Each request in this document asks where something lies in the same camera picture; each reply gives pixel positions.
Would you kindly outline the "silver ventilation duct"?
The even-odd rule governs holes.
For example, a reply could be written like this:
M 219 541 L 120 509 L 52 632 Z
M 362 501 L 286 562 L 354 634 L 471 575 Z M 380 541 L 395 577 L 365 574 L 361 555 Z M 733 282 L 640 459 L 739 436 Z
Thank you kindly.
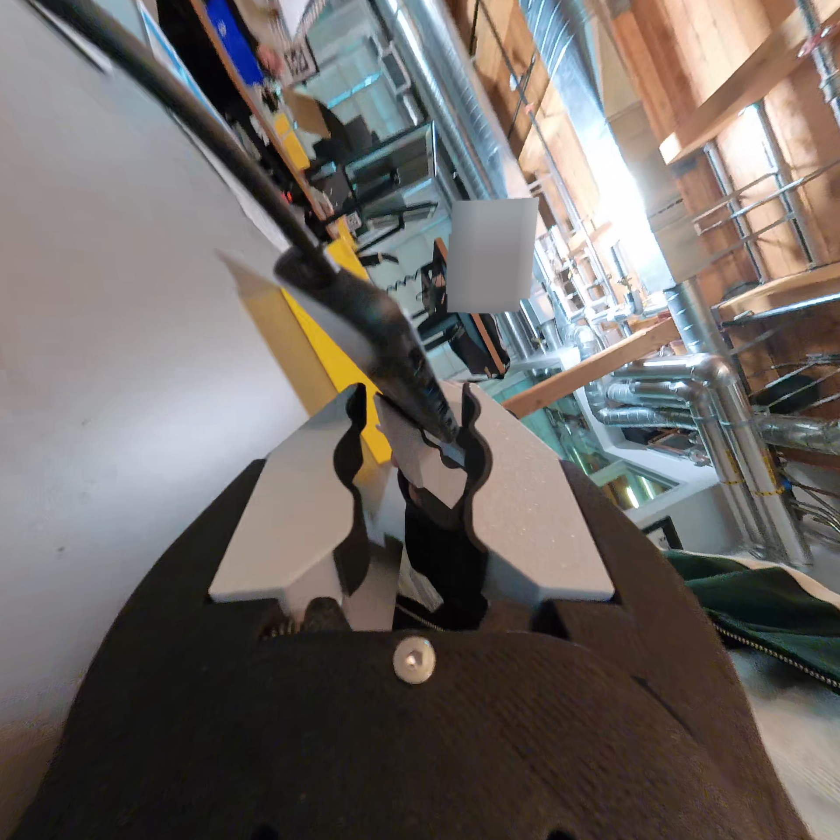
M 446 2 L 376 1 L 470 198 L 530 198 Z

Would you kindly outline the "light wooden beam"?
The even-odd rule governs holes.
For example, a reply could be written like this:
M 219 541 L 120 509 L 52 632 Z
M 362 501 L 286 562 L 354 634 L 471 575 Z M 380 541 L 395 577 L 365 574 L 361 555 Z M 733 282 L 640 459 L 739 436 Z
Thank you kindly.
M 517 418 L 527 417 L 550 404 L 572 395 L 582 387 L 618 371 L 626 364 L 640 361 L 679 339 L 673 321 L 659 320 L 569 370 L 551 376 L 502 403 Z

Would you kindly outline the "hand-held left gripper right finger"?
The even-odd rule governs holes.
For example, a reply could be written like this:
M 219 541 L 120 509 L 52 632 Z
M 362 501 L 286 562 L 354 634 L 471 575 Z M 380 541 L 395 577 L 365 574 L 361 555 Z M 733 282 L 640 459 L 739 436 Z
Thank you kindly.
M 479 387 L 465 386 L 463 407 L 484 456 L 469 502 L 471 534 L 487 554 L 484 595 L 530 607 L 609 602 L 613 581 L 559 455 Z

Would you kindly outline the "dark green zippered jacket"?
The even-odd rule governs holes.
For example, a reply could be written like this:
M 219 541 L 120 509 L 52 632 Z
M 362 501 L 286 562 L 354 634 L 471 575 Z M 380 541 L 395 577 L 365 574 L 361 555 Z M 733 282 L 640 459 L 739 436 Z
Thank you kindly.
M 727 643 L 839 692 L 839 595 L 798 570 L 679 549 L 661 553 Z

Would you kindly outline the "brown wooden edge strip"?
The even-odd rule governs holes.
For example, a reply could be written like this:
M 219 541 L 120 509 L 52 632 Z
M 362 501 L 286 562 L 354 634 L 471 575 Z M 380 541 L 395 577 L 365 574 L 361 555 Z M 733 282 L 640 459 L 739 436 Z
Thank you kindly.
M 293 203 L 292 199 L 297 197 L 305 201 L 308 211 L 304 214 L 308 226 L 321 240 L 336 239 L 337 234 L 333 230 L 332 206 L 327 206 L 322 194 L 305 177 L 304 167 L 299 165 L 300 163 L 309 163 L 309 161 L 304 160 L 305 154 L 295 130 L 291 123 L 287 121 L 285 132 L 279 133 L 277 131 L 277 118 L 285 117 L 285 113 L 274 112 L 267 108 L 263 99 L 263 93 L 265 92 L 263 86 L 248 86 L 245 84 L 245 80 L 241 77 L 226 49 L 221 34 L 207 12 L 207 4 L 200 1 L 191 1 L 190 5 L 200 21 L 207 39 L 213 45 L 218 60 L 225 68 L 228 78 L 246 105 L 249 121 L 259 127 L 259 137 L 268 143 L 269 148 L 273 150 L 274 157 L 282 161 L 280 171 L 288 184 L 286 193 L 290 196 L 290 203 Z

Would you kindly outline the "small yellow plastic bin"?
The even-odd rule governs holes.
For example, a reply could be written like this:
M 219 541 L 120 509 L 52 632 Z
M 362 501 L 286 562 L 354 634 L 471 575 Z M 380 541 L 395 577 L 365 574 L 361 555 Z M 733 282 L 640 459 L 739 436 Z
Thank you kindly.
M 325 252 L 340 268 L 347 270 L 354 277 L 371 282 L 370 276 L 361 264 L 352 244 L 345 238 L 334 239 L 325 248 Z

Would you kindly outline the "cluster of silver pipes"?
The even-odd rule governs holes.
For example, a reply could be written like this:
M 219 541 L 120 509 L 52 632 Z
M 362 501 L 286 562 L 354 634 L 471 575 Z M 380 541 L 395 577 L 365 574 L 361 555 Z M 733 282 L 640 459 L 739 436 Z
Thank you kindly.
M 804 569 L 812 553 L 740 380 L 720 355 L 696 353 L 637 360 L 612 374 L 649 383 L 649 396 L 673 396 L 688 413 L 717 473 L 742 543 L 766 560 Z

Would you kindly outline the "white desk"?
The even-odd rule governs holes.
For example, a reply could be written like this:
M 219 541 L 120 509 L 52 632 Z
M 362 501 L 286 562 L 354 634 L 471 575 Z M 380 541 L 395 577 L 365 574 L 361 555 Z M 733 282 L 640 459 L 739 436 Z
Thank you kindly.
M 169 545 L 305 409 L 224 253 L 271 244 L 156 101 L 2 2 L 2 731 L 57 728 Z

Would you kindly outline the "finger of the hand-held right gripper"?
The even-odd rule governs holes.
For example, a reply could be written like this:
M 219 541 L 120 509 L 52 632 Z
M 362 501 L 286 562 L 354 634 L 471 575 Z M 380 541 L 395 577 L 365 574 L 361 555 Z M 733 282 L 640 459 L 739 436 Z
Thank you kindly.
M 440 441 L 453 443 L 456 418 L 417 331 L 396 301 L 374 284 L 339 268 L 323 284 L 296 251 L 277 266 L 284 279 L 303 280 L 304 290 L 270 280 L 230 255 L 220 259 L 269 352 L 311 417 L 337 392 L 282 294 L 288 291 L 349 355 L 377 388 L 415 425 Z
M 424 490 L 447 509 L 461 502 L 467 484 L 463 457 L 447 444 L 435 443 L 422 428 L 386 400 L 377 397 L 379 428 L 395 464 L 417 491 Z

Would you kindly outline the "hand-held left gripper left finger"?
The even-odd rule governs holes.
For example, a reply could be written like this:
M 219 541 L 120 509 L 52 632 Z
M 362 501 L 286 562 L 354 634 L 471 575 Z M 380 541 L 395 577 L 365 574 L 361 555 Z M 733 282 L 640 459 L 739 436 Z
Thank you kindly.
M 345 388 L 266 459 L 209 586 L 215 603 L 274 600 L 304 617 L 311 602 L 340 608 L 371 563 L 361 492 L 363 384 Z

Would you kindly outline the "large blue plastic bin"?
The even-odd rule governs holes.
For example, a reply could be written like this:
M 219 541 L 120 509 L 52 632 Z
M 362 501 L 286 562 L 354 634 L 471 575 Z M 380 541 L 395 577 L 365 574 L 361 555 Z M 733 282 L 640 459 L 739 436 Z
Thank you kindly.
M 234 67 L 250 87 L 262 85 L 265 73 L 256 55 L 257 40 L 250 33 L 234 1 L 206 1 L 206 13 Z

